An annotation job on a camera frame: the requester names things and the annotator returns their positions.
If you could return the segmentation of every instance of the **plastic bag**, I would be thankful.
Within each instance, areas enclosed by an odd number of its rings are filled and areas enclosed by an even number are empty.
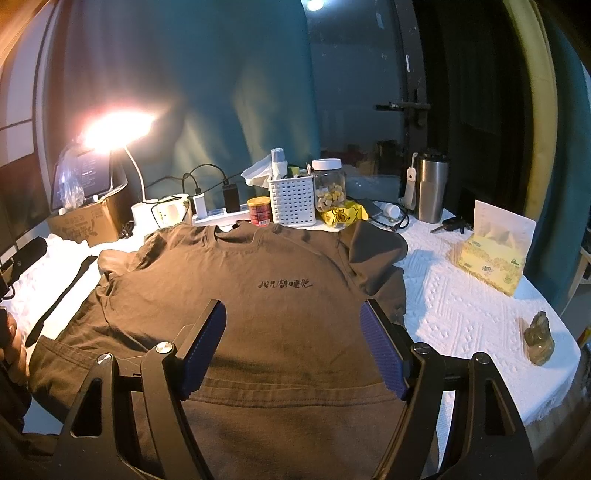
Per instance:
[[[73,141],[60,154],[59,188],[64,208],[68,211],[81,207],[86,200],[78,158],[82,152],[83,147]]]

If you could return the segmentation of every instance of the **window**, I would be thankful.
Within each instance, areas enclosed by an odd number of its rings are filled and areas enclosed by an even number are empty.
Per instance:
[[[343,161],[347,193],[395,201],[404,168],[405,55],[394,2],[304,0],[322,157]]]

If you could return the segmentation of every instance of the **small figurine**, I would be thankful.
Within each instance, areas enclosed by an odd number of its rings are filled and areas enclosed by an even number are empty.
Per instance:
[[[531,321],[531,326],[523,332],[527,343],[527,353],[534,365],[541,367],[554,352],[554,339],[550,333],[550,325],[546,312],[538,312]]]

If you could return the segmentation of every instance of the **t-shirt sleeve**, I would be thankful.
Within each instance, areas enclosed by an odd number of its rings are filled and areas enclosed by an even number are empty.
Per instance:
[[[107,280],[120,277],[131,270],[136,253],[126,253],[119,250],[103,250],[99,255],[99,271]]]
[[[395,232],[363,220],[339,234],[339,254],[353,282],[368,297],[376,298],[392,322],[403,324],[406,290],[403,270],[394,264],[406,257],[408,244]]]

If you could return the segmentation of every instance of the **glass jar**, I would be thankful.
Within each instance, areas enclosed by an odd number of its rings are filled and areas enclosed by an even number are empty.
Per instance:
[[[345,172],[339,158],[323,158],[313,160],[312,175],[314,176],[314,201],[316,210],[321,213],[328,212],[335,207],[344,207]]]

